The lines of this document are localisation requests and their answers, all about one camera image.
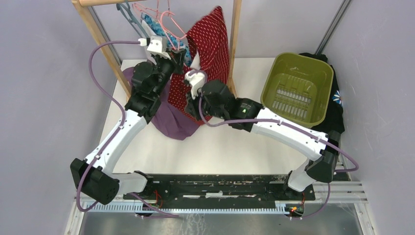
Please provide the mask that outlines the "blue floral garment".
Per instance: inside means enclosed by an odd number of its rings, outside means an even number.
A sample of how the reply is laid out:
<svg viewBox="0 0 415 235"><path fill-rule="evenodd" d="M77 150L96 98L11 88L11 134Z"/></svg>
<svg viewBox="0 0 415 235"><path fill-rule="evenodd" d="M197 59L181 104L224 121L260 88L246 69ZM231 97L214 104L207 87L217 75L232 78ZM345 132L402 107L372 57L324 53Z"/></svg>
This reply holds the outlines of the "blue floral garment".
<svg viewBox="0 0 415 235"><path fill-rule="evenodd" d="M152 19L148 15L142 13L140 18L141 18L141 21L144 20L151 27L151 29L155 32L155 35L163 36L167 38L168 49L185 49L186 54L185 54L184 64L187 67L191 65L192 59L191 59L189 47L185 45L182 40L173 36L169 31L163 30L159 21Z"/></svg>

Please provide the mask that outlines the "pink hanger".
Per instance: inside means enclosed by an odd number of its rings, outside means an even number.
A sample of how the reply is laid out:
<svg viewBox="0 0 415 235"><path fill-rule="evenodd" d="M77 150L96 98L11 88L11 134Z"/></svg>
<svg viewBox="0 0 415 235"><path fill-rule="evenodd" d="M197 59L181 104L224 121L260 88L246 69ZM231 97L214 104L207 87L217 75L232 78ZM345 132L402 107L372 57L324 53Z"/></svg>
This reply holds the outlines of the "pink hanger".
<svg viewBox="0 0 415 235"><path fill-rule="evenodd" d="M152 19L158 21L161 16L161 11L159 10L160 1L159 0L151 0L150 3L140 3L136 2L132 5L133 10L140 14L146 14Z"/></svg>
<svg viewBox="0 0 415 235"><path fill-rule="evenodd" d="M177 14L171 8L171 1L160 0L159 10L161 11L161 16L158 21L163 30L169 31L173 36L184 42L186 40L187 33L176 20Z"/></svg>

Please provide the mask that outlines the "red polka dot skirt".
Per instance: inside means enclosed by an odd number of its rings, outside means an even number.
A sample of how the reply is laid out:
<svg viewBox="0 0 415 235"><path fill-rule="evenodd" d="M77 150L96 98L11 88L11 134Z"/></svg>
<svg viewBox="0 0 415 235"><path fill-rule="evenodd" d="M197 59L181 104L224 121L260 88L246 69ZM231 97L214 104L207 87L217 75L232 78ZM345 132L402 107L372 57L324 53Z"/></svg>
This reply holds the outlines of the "red polka dot skirt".
<svg viewBox="0 0 415 235"><path fill-rule="evenodd" d="M207 81L220 80L227 84L230 56L222 7L215 7L209 14L197 21L187 32L186 38L191 58L193 59L197 53L199 54L201 70L207 73ZM203 124L202 121L196 121L184 112L185 95L189 91L190 87L184 84L184 75L172 75L168 103L177 108L191 123L200 126Z"/></svg>

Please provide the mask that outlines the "purple garment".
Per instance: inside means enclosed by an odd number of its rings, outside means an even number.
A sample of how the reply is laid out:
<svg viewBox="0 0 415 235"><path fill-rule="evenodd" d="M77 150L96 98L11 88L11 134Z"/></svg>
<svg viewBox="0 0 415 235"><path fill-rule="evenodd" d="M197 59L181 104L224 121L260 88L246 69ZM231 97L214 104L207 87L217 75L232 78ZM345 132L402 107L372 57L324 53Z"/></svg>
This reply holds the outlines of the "purple garment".
<svg viewBox="0 0 415 235"><path fill-rule="evenodd" d="M183 74L173 74L160 94L161 105L151 122L165 136L185 140L201 126L199 121L184 112L186 92Z"/></svg>

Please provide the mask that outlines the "white garment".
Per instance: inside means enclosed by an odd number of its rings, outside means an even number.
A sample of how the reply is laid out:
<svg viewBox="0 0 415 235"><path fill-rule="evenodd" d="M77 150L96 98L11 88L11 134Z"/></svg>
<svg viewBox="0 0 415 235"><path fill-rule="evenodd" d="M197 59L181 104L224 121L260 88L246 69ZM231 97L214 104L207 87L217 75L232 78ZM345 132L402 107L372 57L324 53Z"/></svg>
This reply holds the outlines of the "white garment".
<svg viewBox="0 0 415 235"><path fill-rule="evenodd" d="M155 35L155 32L151 29L151 27L144 20L141 21L141 26L143 27L144 31L147 33L149 37L152 35ZM144 47L144 48L145 48L145 54L146 54L147 61L153 64L156 64L156 61L152 57L151 53L147 51L147 47Z"/></svg>

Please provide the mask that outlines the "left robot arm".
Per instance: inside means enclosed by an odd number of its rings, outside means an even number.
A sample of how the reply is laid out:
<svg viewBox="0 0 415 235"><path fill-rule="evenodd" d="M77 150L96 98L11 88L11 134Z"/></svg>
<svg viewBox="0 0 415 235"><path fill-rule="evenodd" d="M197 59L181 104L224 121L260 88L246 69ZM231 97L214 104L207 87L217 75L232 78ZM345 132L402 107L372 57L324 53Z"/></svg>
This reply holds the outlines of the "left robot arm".
<svg viewBox="0 0 415 235"><path fill-rule="evenodd" d="M134 192L142 199L153 195L154 186L148 182L146 174L140 171L114 173L123 152L159 109L160 95L170 77L183 73L184 49L151 54L154 62L143 61L134 66L132 94L125 106L120 105L120 120L85 159L74 159L70 164L77 198L83 193L106 205L120 194Z"/></svg>

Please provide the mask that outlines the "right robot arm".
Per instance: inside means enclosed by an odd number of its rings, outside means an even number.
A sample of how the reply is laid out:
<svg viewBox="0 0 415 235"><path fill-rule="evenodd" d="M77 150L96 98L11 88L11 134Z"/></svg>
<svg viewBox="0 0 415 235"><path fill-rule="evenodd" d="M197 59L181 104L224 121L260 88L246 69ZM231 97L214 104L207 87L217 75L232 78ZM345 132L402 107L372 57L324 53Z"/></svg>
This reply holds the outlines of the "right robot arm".
<svg viewBox="0 0 415 235"><path fill-rule="evenodd" d="M222 122L218 125L270 137L307 158L289 173L282 187L287 199L297 199L314 182L333 181L338 160L338 148L332 141L334 133L303 127L254 100L236 98L219 80L206 82L203 78L186 78L184 84L190 89L184 110L196 120L207 122L207 116L220 118Z"/></svg>

